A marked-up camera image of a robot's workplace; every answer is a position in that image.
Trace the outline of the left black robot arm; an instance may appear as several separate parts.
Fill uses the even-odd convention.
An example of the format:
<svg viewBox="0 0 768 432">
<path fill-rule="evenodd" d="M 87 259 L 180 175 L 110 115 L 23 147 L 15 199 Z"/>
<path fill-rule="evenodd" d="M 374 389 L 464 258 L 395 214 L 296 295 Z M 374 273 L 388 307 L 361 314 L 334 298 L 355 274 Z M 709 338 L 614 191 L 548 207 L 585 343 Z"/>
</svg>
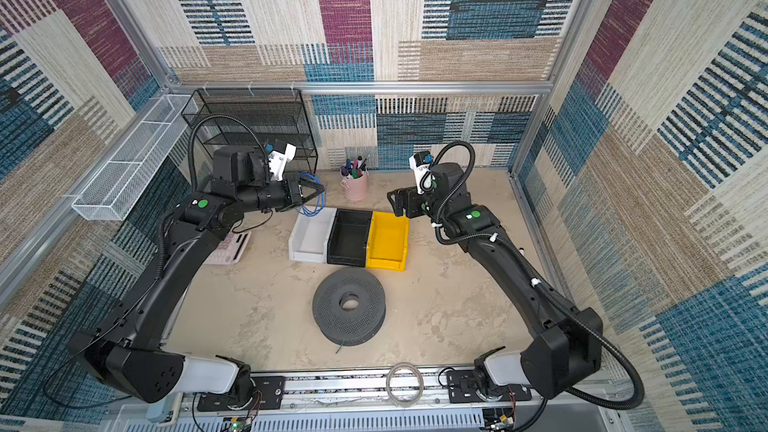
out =
<svg viewBox="0 0 768 432">
<path fill-rule="evenodd" d="M 248 364 L 224 356 L 200 358 L 167 352 L 166 326 L 196 273 L 248 212 L 285 212 L 325 192 L 307 173 L 283 172 L 287 146 L 225 146 L 213 172 L 158 222 L 158 251 L 139 279 L 91 333 L 69 341 L 67 366 L 79 364 L 123 398 L 157 403 L 174 394 L 217 397 L 232 410 L 254 402 Z"/>
</svg>

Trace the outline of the grey filament spool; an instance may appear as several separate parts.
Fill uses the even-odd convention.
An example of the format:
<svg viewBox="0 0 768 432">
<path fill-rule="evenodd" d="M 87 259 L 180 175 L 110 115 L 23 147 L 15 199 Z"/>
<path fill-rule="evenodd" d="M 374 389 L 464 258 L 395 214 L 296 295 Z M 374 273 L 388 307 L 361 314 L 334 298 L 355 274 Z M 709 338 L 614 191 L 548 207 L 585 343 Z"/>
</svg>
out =
<svg viewBox="0 0 768 432">
<path fill-rule="evenodd" d="M 377 277 L 364 268 L 345 267 L 317 287 L 312 314 L 321 333 L 342 347 L 372 339 L 386 318 L 386 295 Z"/>
</svg>

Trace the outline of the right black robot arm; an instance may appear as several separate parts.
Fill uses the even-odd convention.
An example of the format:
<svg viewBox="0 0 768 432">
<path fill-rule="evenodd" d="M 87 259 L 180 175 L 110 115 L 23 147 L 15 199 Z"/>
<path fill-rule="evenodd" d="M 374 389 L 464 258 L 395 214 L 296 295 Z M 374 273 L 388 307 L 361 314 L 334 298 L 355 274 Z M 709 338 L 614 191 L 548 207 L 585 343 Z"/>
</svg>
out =
<svg viewBox="0 0 768 432">
<path fill-rule="evenodd" d="M 415 185 L 391 191 L 387 199 L 398 216 L 429 218 L 436 240 L 458 246 L 495 280 L 523 318 L 532 337 L 521 352 L 498 349 L 475 365 L 481 388 L 508 384 L 532 387 L 545 400 L 562 393 L 612 410 L 631 410 L 645 398 L 642 378 L 630 360 L 603 334 L 603 321 L 591 308 L 580 309 L 559 293 L 513 244 L 501 221 L 486 206 L 473 202 L 467 181 L 476 153 L 466 141 L 443 151 L 414 153 L 409 167 Z M 597 373 L 603 354 L 624 369 L 632 392 L 609 400 L 578 389 Z"/>
</svg>

